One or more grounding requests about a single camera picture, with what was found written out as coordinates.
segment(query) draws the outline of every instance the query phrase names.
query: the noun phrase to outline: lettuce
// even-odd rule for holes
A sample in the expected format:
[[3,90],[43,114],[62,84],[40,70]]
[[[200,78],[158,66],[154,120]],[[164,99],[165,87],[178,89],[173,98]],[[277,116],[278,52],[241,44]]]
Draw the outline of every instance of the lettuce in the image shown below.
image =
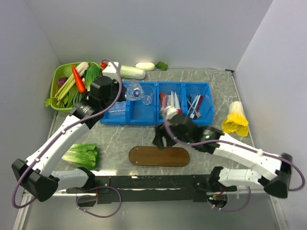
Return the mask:
[[98,163],[99,150],[97,144],[74,144],[62,159],[70,164],[91,170]]

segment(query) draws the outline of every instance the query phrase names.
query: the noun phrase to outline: green basket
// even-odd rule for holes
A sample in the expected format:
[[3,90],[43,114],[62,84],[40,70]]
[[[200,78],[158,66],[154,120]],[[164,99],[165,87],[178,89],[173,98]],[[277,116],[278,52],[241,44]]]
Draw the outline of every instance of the green basket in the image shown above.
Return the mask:
[[[65,66],[74,65],[75,67],[77,67],[80,63],[81,62],[75,62],[75,63],[65,64],[65,65],[57,67],[56,71],[54,72],[53,79],[52,79],[50,97],[54,97],[54,95],[57,92],[57,89],[59,89],[58,80],[64,76],[63,71],[64,71]],[[72,107],[71,108],[57,108],[57,99],[56,98],[52,99],[51,107],[55,110],[58,110],[62,113],[66,113],[66,114],[69,113],[70,110],[72,109]]]

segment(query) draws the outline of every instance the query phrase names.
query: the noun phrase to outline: blue tray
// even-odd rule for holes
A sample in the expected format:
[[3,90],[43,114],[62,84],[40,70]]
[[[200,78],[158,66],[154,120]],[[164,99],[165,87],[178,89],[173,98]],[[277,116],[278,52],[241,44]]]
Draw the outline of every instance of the blue tray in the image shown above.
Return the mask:
[[191,94],[199,94],[203,96],[200,110],[201,117],[193,120],[200,126],[211,125],[214,116],[214,107],[209,83],[207,82],[171,82],[158,81],[148,82],[140,81],[141,86],[151,86],[154,88],[153,102],[150,105],[144,105],[141,101],[126,102],[124,114],[113,114],[106,112],[105,116],[100,120],[101,124],[108,125],[142,125],[153,126],[163,123],[163,119],[159,116],[161,102],[160,93],[170,95],[176,92],[179,96],[180,109],[185,115],[188,115],[187,97]]

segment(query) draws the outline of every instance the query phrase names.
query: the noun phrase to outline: table surface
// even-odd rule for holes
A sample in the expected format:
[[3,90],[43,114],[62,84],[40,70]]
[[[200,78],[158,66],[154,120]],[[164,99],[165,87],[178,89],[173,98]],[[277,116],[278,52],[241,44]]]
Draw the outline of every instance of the table surface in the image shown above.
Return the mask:
[[[147,73],[144,81],[193,81],[208,82],[214,103],[213,127],[221,128],[222,122],[228,115],[231,102],[238,101],[238,95],[229,71],[220,70],[168,70],[151,71]],[[53,124],[54,133],[63,123],[67,114],[57,113]],[[232,137],[252,145],[250,135]],[[213,156],[208,153],[198,152],[192,147],[181,146],[190,154],[190,162],[184,167],[156,167],[136,166],[130,163],[128,153],[135,146],[152,146],[154,139],[153,126],[111,126],[99,122],[76,143],[97,143],[100,149],[100,160],[93,170],[95,175],[185,175],[185,174],[210,174],[215,166],[231,169],[245,168],[243,165],[227,158]],[[61,160],[56,166],[56,171],[75,169],[76,167]]]

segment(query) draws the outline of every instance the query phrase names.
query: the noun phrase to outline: wooden cutting board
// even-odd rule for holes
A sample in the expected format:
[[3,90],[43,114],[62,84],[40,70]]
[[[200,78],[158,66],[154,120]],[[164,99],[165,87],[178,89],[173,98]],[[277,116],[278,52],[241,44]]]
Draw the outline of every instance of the wooden cutting board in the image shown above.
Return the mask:
[[183,167],[190,160],[188,151],[183,148],[156,146],[136,146],[129,152],[129,160],[134,165]]

